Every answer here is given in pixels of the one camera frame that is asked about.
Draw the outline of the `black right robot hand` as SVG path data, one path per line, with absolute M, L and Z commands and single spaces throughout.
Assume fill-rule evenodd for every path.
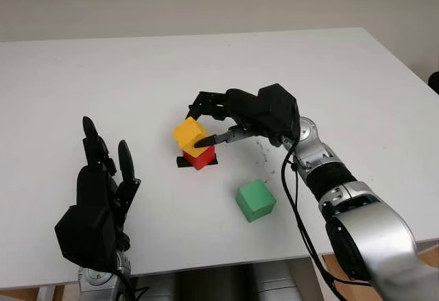
M 273 129 L 262 120 L 264 113 L 261 100 L 245 91 L 232 88 L 225 93 L 202 91 L 189 105 L 188 117 L 197 120 L 200 116 L 210 116 L 223 121 L 231 118 L 236 125 L 223 134 L 214 134 L 194 143 L 196 149 L 220 143 L 232 143 L 252 136 L 274 137 Z

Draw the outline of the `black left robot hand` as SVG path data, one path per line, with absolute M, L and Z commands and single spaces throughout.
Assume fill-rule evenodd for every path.
M 141 180 L 135 177 L 132 156 L 125 140 L 118 144 L 119 167 L 122 182 L 113 179 L 117 172 L 103 138 L 98 134 L 92 119 L 84 116 L 83 146 L 87 165 L 81 168 L 77 178 L 77 204 L 105 206 L 113 215 L 117 249 L 130 248 L 130 238 L 123 231 L 128 210 L 134 200 Z

